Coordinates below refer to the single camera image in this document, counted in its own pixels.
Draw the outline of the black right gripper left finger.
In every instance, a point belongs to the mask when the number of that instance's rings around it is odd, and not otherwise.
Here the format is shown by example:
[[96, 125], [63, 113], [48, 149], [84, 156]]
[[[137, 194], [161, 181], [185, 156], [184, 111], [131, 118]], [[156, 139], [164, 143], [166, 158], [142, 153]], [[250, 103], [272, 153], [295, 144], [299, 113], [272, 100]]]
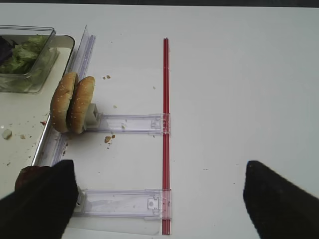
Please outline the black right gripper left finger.
[[35, 181], [0, 201], [2, 239], [60, 239], [78, 198], [74, 163], [62, 160], [42, 174], [42, 189]]

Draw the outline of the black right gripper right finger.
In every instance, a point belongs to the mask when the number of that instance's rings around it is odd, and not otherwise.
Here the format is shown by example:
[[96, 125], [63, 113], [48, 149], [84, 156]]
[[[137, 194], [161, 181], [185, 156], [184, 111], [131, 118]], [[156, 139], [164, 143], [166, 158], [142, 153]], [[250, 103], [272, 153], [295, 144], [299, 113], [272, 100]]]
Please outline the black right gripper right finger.
[[248, 161], [243, 199], [262, 239], [317, 239], [319, 200], [259, 161]]

